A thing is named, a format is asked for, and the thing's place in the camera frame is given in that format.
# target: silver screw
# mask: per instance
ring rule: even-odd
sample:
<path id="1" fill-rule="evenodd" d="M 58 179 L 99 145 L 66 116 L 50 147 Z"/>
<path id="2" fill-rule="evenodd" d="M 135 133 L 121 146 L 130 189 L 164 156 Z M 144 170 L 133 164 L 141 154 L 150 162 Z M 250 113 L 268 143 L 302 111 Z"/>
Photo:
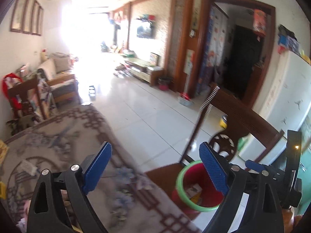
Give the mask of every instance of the silver screw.
<path id="1" fill-rule="evenodd" d="M 72 171 L 76 171 L 76 170 L 78 170 L 79 169 L 79 165 L 73 165 L 72 167 L 71 167 L 71 170 Z"/>
<path id="2" fill-rule="evenodd" d="M 237 165 L 233 165 L 233 166 L 231 166 L 231 169 L 232 169 L 233 171 L 235 171 L 235 172 L 238 172 L 238 171 L 240 170 L 240 167 L 237 166 Z"/>
<path id="3" fill-rule="evenodd" d="M 42 171 L 42 175 L 47 175 L 49 173 L 49 170 L 48 169 L 44 169 L 43 171 Z"/>
<path id="4" fill-rule="evenodd" d="M 269 175 L 268 171 L 266 171 L 266 170 L 263 170 L 263 171 L 261 172 L 261 174 L 264 175 L 264 176 L 268 176 L 268 175 Z"/>

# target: dark door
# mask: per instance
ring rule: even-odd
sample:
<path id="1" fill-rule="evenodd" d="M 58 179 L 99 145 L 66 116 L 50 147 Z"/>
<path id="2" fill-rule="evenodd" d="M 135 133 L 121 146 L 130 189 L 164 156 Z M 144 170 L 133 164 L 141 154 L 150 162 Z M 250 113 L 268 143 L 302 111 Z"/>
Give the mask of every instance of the dark door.
<path id="1" fill-rule="evenodd" d="M 246 91 L 252 67 L 260 59 L 263 39 L 250 29 L 236 26 L 233 46 L 227 70 L 224 74 L 224 87 L 242 99 Z"/>

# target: wall-mounted television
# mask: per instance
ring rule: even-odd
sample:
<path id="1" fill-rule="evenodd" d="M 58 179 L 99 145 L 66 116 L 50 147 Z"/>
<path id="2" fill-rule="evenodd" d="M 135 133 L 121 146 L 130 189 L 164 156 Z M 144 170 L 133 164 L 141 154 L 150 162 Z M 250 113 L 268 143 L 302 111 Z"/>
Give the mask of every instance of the wall-mounted television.
<path id="1" fill-rule="evenodd" d="M 153 38 L 153 22 L 139 20 L 137 27 L 137 37 Z"/>

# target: red hanging decoration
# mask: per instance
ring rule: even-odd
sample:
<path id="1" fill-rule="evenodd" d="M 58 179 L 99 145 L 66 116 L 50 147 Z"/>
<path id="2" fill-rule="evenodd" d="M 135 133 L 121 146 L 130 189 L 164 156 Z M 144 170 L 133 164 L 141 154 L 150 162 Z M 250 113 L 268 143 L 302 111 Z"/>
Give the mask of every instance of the red hanging decoration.
<path id="1" fill-rule="evenodd" d="M 260 37 L 266 36 L 266 13 L 262 10 L 254 10 L 253 31 Z"/>

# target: sofa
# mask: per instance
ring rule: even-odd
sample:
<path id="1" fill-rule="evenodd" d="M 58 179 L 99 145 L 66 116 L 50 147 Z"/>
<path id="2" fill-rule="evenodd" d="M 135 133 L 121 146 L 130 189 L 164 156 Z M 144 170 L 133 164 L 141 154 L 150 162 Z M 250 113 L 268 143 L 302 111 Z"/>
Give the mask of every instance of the sofa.
<path id="1" fill-rule="evenodd" d="M 78 81 L 71 72 L 69 56 L 48 58 L 38 67 L 37 73 L 46 79 L 56 103 L 74 97 L 81 103 Z"/>

